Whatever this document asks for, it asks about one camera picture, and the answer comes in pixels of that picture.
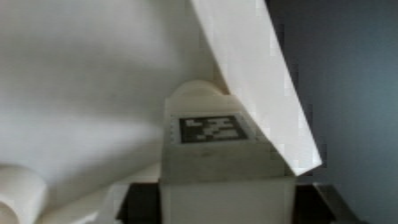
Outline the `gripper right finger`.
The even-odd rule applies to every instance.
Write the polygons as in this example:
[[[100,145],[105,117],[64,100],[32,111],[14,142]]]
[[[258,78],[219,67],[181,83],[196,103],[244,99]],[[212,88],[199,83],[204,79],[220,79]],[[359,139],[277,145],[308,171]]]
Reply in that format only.
[[[363,224],[332,185],[297,185],[293,224]]]

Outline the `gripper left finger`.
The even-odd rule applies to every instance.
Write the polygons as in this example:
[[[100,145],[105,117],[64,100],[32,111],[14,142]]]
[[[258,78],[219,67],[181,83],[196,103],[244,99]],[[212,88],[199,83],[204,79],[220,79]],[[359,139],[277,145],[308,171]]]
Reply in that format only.
[[[160,188],[156,183],[133,183],[116,220],[121,224],[162,224]]]

